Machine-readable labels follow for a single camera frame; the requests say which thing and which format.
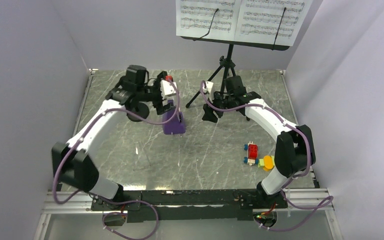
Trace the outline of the purple metronome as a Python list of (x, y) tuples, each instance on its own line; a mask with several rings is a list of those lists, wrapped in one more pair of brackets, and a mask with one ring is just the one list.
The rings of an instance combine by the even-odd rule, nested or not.
[[(169, 99), (168, 100), (169, 104), (174, 104), (174, 100)], [(174, 109), (169, 110), (165, 112), (162, 115), (162, 121), (165, 122), (171, 116), (174, 114), (176, 109), (176, 106)], [(162, 125), (163, 133), (165, 135), (179, 135), (179, 134), (184, 134), (186, 132), (186, 125), (185, 125), (185, 120), (183, 113), (179, 110), (178, 113), (176, 114), (176, 117), (171, 119), (169, 122), (165, 123)]]

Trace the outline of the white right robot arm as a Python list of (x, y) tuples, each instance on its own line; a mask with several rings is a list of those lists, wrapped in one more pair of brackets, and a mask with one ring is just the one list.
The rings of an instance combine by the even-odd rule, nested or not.
[(297, 125), (272, 109), (254, 91), (247, 91), (240, 76), (224, 80), (226, 93), (215, 91), (213, 82), (201, 81), (200, 93), (205, 100), (204, 121), (216, 123), (224, 112), (237, 111), (256, 122), (275, 140), (274, 167), (257, 184), (256, 202), (268, 208), (278, 192), (294, 179), (304, 177), (316, 162), (312, 131)]

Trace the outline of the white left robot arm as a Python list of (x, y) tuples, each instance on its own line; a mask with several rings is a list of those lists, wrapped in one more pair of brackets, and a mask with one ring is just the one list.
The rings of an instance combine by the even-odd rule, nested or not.
[(115, 86), (108, 91), (100, 108), (92, 119), (67, 142), (57, 142), (51, 149), (53, 166), (52, 196), (54, 201), (65, 204), (57, 196), (58, 183), (64, 183), (78, 192), (93, 194), (104, 199), (111, 210), (119, 209), (124, 201), (124, 187), (102, 175), (93, 162), (97, 150), (117, 124), (128, 118), (132, 122), (145, 122), (150, 114), (151, 103), (158, 115), (179, 107), (164, 101), (180, 97), (173, 77), (161, 71), (150, 78), (149, 71), (140, 65), (130, 65)]

